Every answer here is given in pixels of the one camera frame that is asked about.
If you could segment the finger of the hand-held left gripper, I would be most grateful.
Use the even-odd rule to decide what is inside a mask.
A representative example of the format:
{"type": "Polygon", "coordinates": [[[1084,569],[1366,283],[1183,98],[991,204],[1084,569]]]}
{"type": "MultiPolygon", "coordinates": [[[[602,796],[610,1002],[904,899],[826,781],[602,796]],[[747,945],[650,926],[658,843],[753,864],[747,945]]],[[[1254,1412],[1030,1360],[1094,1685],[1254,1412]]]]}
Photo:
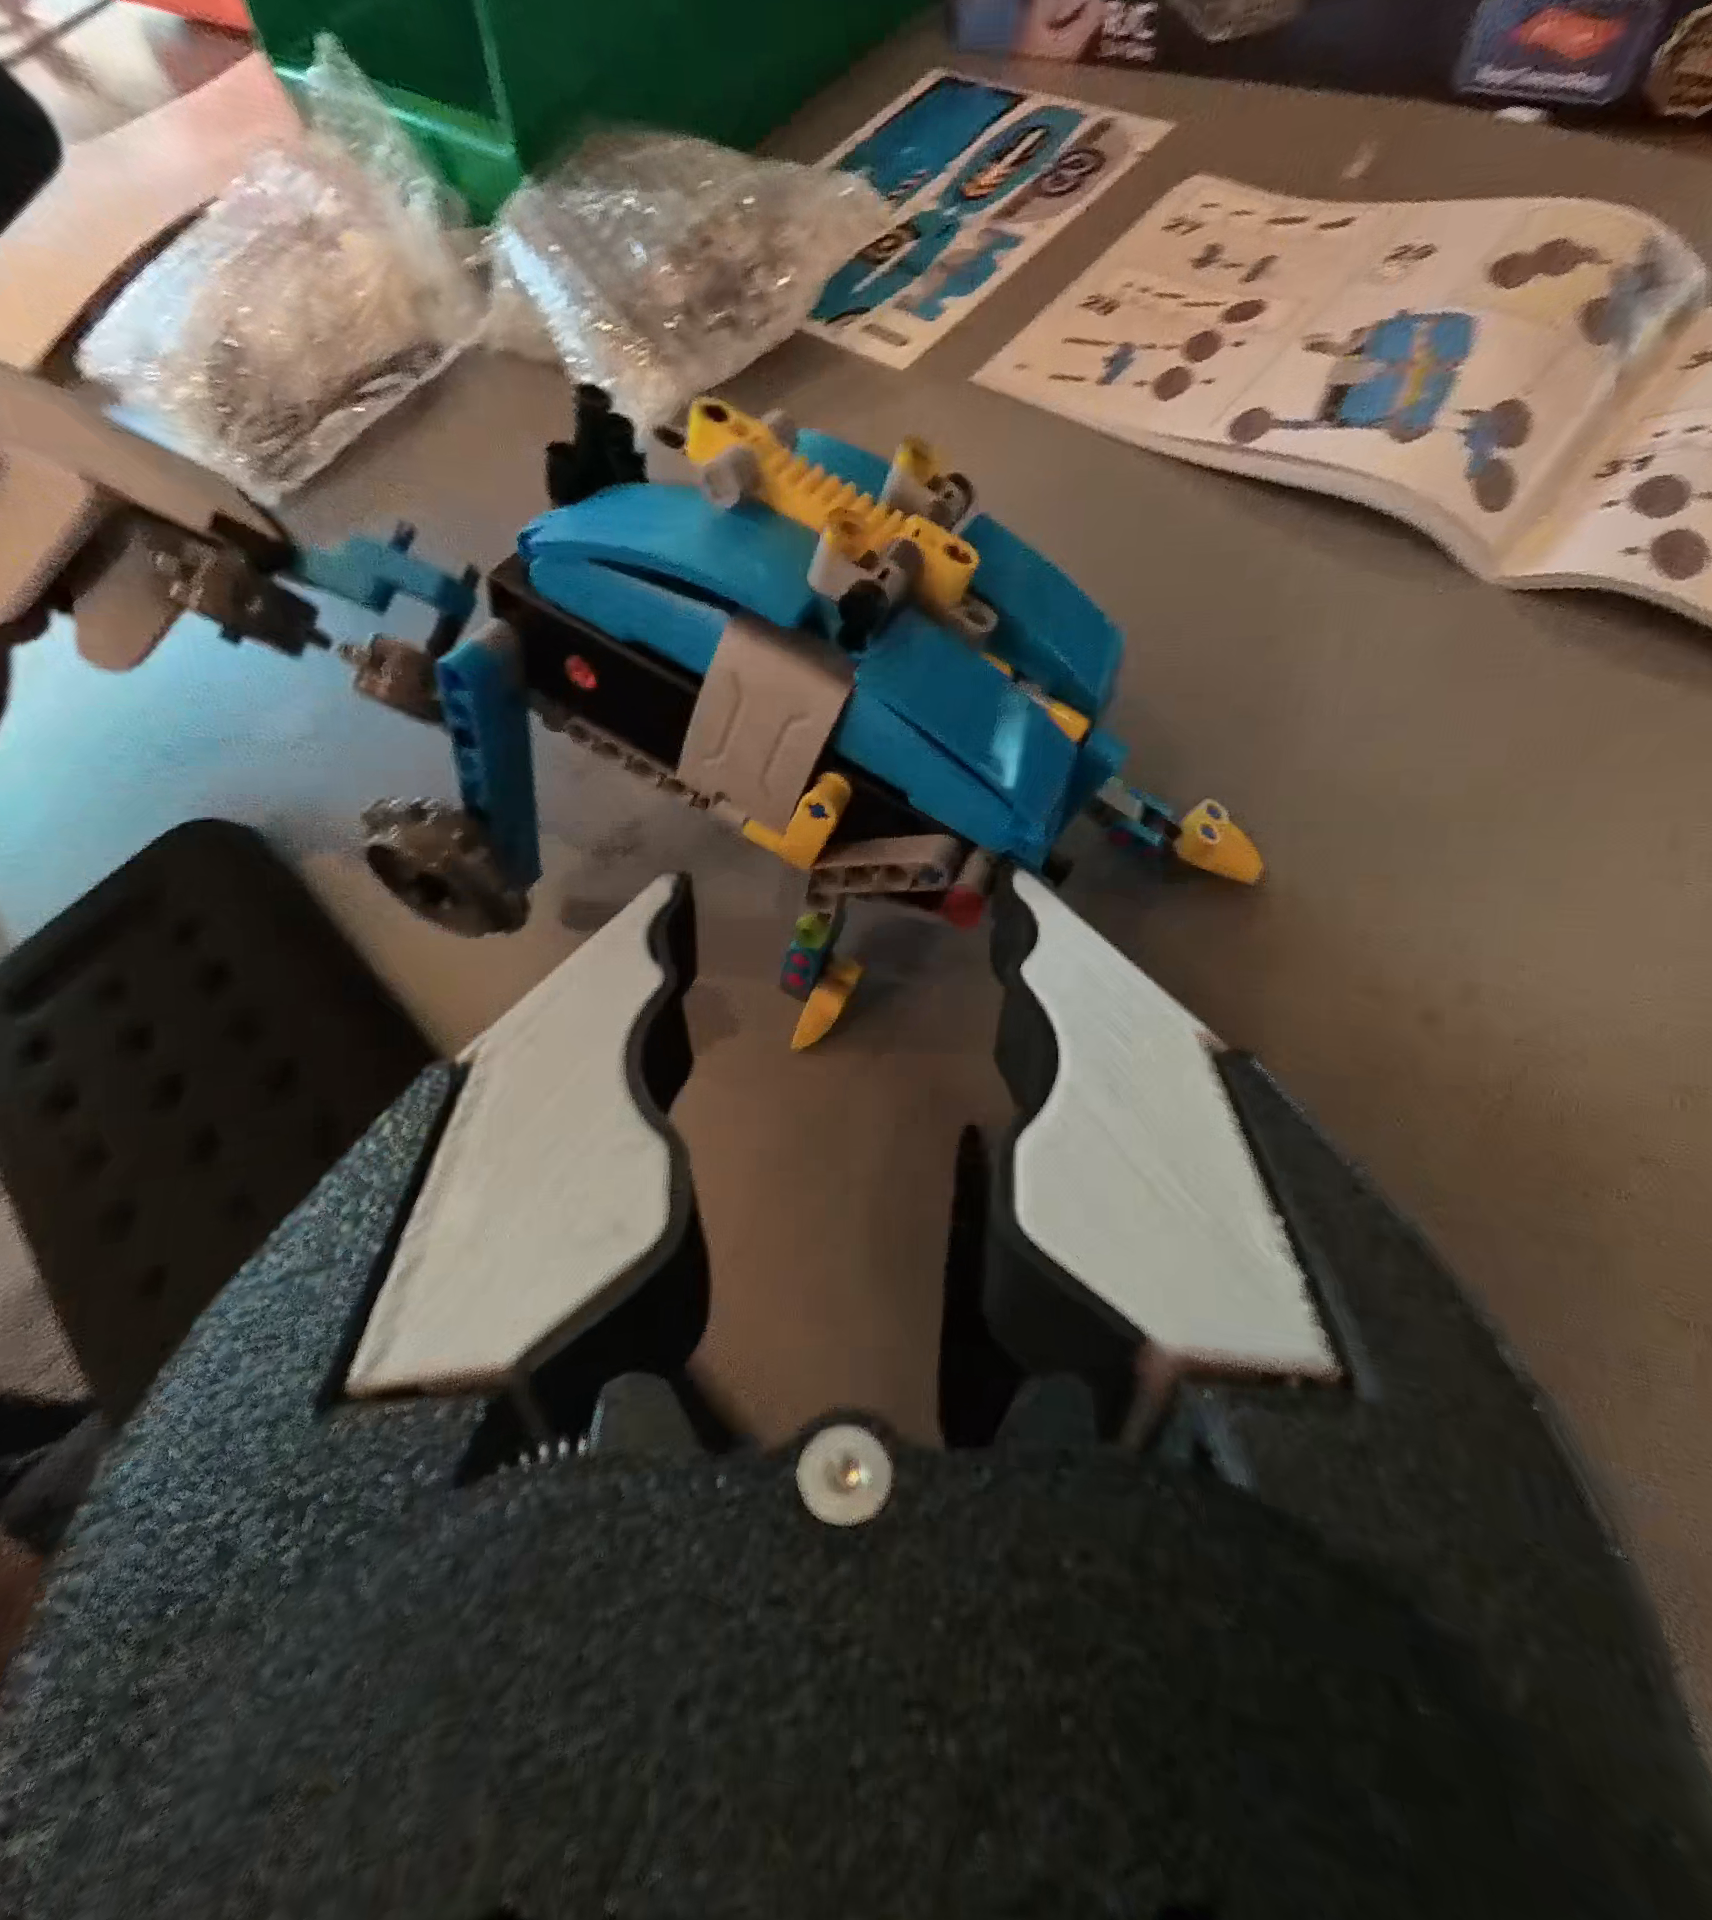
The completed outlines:
{"type": "Polygon", "coordinates": [[[158,555],[216,511],[215,473],[139,439],[0,442],[0,627],[61,608],[87,664],[144,664],[182,617],[158,555]]]}
{"type": "Polygon", "coordinates": [[[268,571],[293,557],[276,518],[229,481],[0,360],[0,584],[54,584],[124,511],[268,571]]]}

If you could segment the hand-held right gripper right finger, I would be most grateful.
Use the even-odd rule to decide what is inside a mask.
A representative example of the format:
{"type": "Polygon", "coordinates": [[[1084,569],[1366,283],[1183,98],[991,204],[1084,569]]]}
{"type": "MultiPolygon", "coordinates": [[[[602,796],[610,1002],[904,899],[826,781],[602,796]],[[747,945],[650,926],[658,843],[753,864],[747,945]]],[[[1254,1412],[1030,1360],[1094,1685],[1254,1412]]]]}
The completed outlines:
{"type": "Polygon", "coordinates": [[[1225,1047],[1036,874],[991,910],[1005,991],[991,1155],[996,1332],[1037,1374],[1339,1382],[1225,1047]]]}

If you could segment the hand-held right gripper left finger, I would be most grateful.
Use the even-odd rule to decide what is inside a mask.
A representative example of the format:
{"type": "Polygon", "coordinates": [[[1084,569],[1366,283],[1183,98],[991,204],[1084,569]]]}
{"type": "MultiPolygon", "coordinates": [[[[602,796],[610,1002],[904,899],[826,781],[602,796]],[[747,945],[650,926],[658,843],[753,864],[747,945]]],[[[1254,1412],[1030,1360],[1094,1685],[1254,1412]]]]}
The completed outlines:
{"type": "Polygon", "coordinates": [[[511,1390],[583,1412],[613,1376],[683,1370],[712,1310],[670,1126],[693,971],[693,885],[660,874],[465,1048],[351,1399],[511,1390]]]}

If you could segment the blue yellow brick toy vehicle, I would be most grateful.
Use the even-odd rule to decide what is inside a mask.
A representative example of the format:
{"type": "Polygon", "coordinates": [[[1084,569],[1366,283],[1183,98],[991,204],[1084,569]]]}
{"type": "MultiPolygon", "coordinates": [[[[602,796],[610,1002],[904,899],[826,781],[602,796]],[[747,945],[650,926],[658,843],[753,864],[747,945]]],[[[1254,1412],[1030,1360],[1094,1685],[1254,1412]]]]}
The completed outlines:
{"type": "Polygon", "coordinates": [[[971,930],[1005,874],[1063,883],[1079,821],[1167,872],[1265,877],[1223,802],[1176,807],[1124,777],[1106,724],[1123,627],[924,442],[882,458],[721,397],[658,442],[683,478],[655,478],[613,397],[577,387],[549,511],[489,579],[424,565],[412,529],[276,569],[165,565],[175,604],[288,654],[324,644],[308,589],[433,610],[424,644],[344,647],[364,697],[445,735],[462,792],[364,807],[391,899],[465,939],[529,922],[534,722],[805,877],[778,975],[793,1051],[859,991],[859,899],[971,930]]]}

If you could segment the grey desk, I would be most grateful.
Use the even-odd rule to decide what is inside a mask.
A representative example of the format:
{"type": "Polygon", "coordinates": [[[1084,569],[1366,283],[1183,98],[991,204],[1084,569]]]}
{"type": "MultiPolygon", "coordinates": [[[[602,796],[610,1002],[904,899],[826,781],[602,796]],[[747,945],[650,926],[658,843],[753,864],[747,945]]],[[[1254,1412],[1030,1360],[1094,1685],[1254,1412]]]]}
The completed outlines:
{"type": "MultiPolygon", "coordinates": [[[[733,397],[869,448],[921,436],[1129,634],[1130,781],[1223,799],[1254,891],[1074,852],[1072,910],[1252,1048],[1420,1221],[1591,1463],[1712,1752],[1712,638],[1512,595],[1402,525],[1106,442],[971,375],[1189,173],[1302,197],[1577,195],[1712,270],[1712,162],[1472,112],[953,58],[940,19],[778,137],[820,158],[955,63],[1167,135],[907,371],[798,339],[733,397]]],[[[191,817],[262,830],[440,1048],[660,872],[692,872],[697,1068],[677,1102],[716,1306],[702,1379],[750,1432],[831,1406],[935,1432],[937,1265],[967,1122],[997,1129],[981,933],[882,916],[839,1033],[787,1051],[786,872],[587,755],[541,759],[543,889],[506,941],[419,926],[358,812],[440,792],[432,735],[342,664],[185,625],[139,671],[27,651],[0,735],[0,922],[51,922],[191,817]]]]}

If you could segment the flat cardboard sheet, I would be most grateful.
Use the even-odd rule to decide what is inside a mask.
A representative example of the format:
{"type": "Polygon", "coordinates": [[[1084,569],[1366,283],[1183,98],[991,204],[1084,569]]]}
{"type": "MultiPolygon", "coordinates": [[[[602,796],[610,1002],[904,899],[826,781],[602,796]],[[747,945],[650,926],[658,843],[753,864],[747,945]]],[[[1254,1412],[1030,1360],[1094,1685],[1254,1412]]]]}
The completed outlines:
{"type": "Polygon", "coordinates": [[[67,146],[0,234],[0,360],[40,371],[247,162],[297,137],[297,106],[268,58],[252,55],[194,94],[67,146]]]}

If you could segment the clear plastic bag of parts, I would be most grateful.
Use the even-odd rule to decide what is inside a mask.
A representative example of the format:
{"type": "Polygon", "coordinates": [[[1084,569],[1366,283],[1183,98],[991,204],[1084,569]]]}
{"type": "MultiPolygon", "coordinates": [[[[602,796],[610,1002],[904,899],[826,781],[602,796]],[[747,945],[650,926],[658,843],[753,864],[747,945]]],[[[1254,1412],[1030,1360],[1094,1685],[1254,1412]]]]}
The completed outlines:
{"type": "Polygon", "coordinates": [[[502,204],[484,339],[658,428],[787,341],[885,228],[859,173],[602,131],[502,204]]]}
{"type": "Polygon", "coordinates": [[[465,208],[342,38],[303,135],[255,158],[104,306],[73,368],[122,414],[276,506],[482,339],[465,208]]]}

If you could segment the black perforated chair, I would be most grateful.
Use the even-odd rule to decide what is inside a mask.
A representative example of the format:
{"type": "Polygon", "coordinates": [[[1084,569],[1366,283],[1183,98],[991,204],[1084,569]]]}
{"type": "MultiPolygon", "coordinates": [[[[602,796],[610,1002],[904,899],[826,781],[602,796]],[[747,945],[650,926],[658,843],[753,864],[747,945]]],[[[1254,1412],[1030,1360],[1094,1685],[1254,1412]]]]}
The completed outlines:
{"type": "Polygon", "coordinates": [[[165,832],[0,960],[0,1181],[107,1423],[433,1060],[243,826],[165,832]]]}

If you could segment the green plastic bin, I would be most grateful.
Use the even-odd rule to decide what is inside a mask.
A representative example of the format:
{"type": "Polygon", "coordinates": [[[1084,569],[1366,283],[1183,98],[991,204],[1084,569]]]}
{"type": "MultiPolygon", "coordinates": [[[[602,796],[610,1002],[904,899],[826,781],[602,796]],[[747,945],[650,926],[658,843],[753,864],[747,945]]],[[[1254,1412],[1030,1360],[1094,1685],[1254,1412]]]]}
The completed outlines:
{"type": "Polygon", "coordinates": [[[929,4],[247,4],[288,83],[335,38],[474,222],[598,126],[747,152],[929,4]]]}

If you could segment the open instruction booklet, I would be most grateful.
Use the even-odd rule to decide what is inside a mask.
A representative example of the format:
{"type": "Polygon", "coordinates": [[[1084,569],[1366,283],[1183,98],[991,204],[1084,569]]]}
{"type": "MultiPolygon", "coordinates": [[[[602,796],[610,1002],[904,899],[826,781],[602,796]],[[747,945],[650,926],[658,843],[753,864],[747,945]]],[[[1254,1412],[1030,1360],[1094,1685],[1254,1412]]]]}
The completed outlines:
{"type": "Polygon", "coordinates": [[[1709,266],[1642,211],[1199,173],[974,384],[1394,518],[1480,581],[1712,633],[1709,266]]]}

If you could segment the blue sticker sheet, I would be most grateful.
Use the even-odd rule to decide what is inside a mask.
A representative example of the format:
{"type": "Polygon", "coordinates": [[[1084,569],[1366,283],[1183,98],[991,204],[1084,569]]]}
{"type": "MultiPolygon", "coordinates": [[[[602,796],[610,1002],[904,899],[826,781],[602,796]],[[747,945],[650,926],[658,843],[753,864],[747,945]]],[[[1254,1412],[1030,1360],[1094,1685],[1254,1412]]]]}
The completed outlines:
{"type": "Polygon", "coordinates": [[[828,281],[805,335],[907,371],[1172,135],[1167,122],[929,72],[820,166],[885,228],[828,281]]]}

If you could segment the dark robot kit box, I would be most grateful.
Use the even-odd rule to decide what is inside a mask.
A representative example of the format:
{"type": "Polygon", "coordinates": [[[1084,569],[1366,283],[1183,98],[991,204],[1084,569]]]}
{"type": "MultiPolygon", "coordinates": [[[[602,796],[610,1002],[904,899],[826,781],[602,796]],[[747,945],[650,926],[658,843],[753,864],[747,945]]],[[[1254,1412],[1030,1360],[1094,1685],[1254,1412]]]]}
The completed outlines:
{"type": "Polygon", "coordinates": [[[944,4],[960,55],[1712,122],[1712,4],[944,4]]]}

